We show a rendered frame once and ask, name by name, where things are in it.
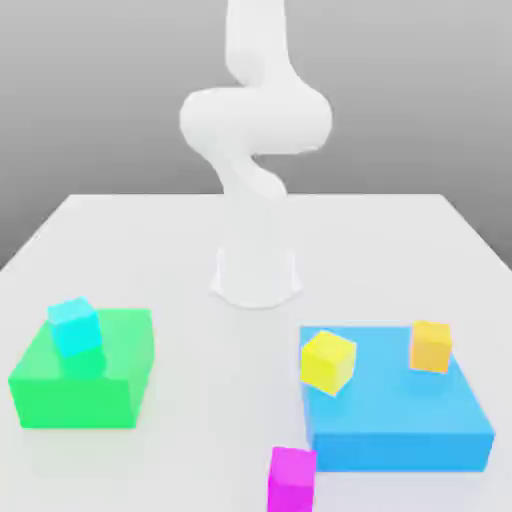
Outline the small yellow cube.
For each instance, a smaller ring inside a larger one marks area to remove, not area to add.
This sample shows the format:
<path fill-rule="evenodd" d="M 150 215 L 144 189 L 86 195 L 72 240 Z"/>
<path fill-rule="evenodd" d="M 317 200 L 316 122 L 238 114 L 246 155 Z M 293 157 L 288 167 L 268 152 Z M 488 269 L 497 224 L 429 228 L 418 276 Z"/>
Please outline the small yellow cube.
<path fill-rule="evenodd" d="M 321 330 L 301 348 L 301 382 L 335 397 L 351 380 L 356 355 L 354 341 Z"/>

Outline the large blue box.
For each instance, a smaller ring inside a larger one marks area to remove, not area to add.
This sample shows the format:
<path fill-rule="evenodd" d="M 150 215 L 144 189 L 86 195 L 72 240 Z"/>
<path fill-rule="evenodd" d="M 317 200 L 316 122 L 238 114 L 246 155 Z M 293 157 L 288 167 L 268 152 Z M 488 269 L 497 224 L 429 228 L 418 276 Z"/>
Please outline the large blue box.
<path fill-rule="evenodd" d="M 302 388 L 320 472 L 482 472 L 495 431 L 457 361 L 445 374 L 409 367 L 409 326 L 332 326 L 357 345 L 336 396 Z"/>

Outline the small orange cube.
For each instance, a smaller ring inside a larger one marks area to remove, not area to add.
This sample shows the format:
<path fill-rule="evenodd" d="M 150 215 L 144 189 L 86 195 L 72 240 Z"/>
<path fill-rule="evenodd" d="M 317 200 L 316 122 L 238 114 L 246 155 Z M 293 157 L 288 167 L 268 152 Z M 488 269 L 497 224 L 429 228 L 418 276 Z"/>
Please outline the small orange cube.
<path fill-rule="evenodd" d="M 416 320 L 411 328 L 409 367 L 412 370 L 446 374 L 452 346 L 449 324 Z"/>

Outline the large green box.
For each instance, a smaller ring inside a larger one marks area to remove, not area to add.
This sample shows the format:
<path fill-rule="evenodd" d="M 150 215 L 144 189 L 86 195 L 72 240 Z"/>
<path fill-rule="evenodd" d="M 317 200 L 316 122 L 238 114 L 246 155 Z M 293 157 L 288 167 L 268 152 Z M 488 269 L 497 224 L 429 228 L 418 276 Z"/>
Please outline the large green box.
<path fill-rule="evenodd" d="M 102 347 L 62 358 L 44 322 L 8 383 L 24 428 L 133 428 L 155 357 L 148 309 L 98 311 Z"/>

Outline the small magenta cube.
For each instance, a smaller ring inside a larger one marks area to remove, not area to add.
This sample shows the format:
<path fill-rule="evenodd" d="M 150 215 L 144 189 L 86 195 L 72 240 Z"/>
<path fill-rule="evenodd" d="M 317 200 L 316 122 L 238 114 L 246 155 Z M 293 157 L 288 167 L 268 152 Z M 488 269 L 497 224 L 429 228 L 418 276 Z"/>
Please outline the small magenta cube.
<path fill-rule="evenodd" d="M 274 446 L 268 476 L 267 512 L 312 512 L 317 454 Z"/>

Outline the small cyan cube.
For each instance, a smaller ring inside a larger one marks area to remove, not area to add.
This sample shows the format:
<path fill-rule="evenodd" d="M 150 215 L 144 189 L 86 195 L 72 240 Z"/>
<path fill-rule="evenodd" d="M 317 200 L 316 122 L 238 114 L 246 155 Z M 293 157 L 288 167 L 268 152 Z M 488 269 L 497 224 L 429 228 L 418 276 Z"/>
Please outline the small cyan cube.
<path fill-rule="evenodd" d="M 64 358 L 102 346 L 98 313 L 84 297 L 49 306 L 47 319 L 53 341 Z"/>

